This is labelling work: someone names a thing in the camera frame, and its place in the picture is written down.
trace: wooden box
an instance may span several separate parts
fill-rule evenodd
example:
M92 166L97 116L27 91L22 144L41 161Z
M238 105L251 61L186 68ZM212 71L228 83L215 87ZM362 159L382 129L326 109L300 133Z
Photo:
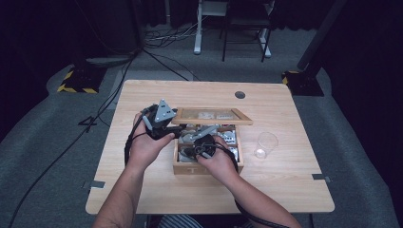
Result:
M224 132L230 134L231 137L235 138L235 141L227 139L227 144L230 150L238 150L237 162L239 172L243 168L243 156L240 146L240 130L238 128L239 124L252 124L253 122L243 115L240 111L235 108L218 109L218 108L179 108L177 116L172 120L173 124L187 124L185 130L192 130L197 127L211 124L219 124L220 127L217 129L217 133L222 135ZM210 173L202 165L198 164L196 161L180 161L182 155L180 151L183 147L192 147L193 143L184 143L180 140L175 140L174 148L174 158L173 158L173 169L175 175L209 175Z

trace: gray carpet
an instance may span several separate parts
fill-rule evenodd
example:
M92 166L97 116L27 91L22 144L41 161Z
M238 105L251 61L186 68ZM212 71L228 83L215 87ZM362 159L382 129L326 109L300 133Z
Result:
M281 72L296 69L297 61L315 35L313 30L275 30L269 46L272 58L261 63L259 46L240 49L231 46L223 63L219 33L215 29L204 31L201 55L193 54L193 37L147 50L175 59L202 81L281 83ZM159 59L197 81L182 66L166 58ZM110 68L99 94L58 93L57 87L68 70L69 66L61 69L48 81L49 96L0 144L0 227L8 226L30 185L83 131L84 127L77 123L97 114L122 76L120 66ZM320 71L317 77L325 97L294 97L319 165L332 180L328 185L336 209L332 213L314 214L315 227L398 227L388 187L332 98L326 72ZM127 78L182 80L144 52L133 61ZM102 119L110 123L113 113L112 106ZM96 123L36 184L13 227L89 227L92 224L94 217L85 208L88 192L82 185L95 175L108 132L106 124ZM295 216L303 227L310 227L307 214ZM142 223L137 222L135 226L142 227Z

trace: transparent cup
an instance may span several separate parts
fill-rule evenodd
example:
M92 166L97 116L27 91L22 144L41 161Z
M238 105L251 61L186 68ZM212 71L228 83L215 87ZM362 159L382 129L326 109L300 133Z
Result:
M261 132L254 154L259 159L265 159L277 147L278 138L273 133Z

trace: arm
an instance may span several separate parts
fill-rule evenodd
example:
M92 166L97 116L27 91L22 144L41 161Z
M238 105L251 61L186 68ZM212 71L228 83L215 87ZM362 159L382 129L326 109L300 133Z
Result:
M215 141L228 148L221 137L215 137ZM229 156L220 149L216 150L211 159L198 156L198 162L228 188L235 200L251 215L288 227L300 227L297 220L287 210L244 180L235 170ZM254 227L265 227L254 221L251 222Z
M136 137L145 132L141 122L134 132ZM137 137L130 147L130 158L123 173L106 198L93 227L130 227L136 214L143 187L144 171L154 162L161 149L174 138L173 134L154 141L147 134Z

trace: hand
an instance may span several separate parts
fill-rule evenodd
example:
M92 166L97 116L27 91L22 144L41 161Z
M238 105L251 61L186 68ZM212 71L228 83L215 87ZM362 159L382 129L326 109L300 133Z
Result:
M140 117L141 113L138 113L134 119L134 123L136 123ZM155 141L147 134L144 134L145 132L145 124L141 121L134 132L133 138L138 137L134 139L131 144L130 158L127 163L127 166L141 168L142 171L157 159L160 151L175 137L175 135L171 133Z
M214 141L222 144L225 148L228 149L227 143L220 136L213 136ZM213 158L206 159L200 155L197 156L197 160L199 164L206 167L207 170L211 173L211 175L225 184L226 181L232 180L234 177L238 177L239 174L235 170L234 164L231 161L231 158L225 154L221 149L216 149L216 153L213 155Z

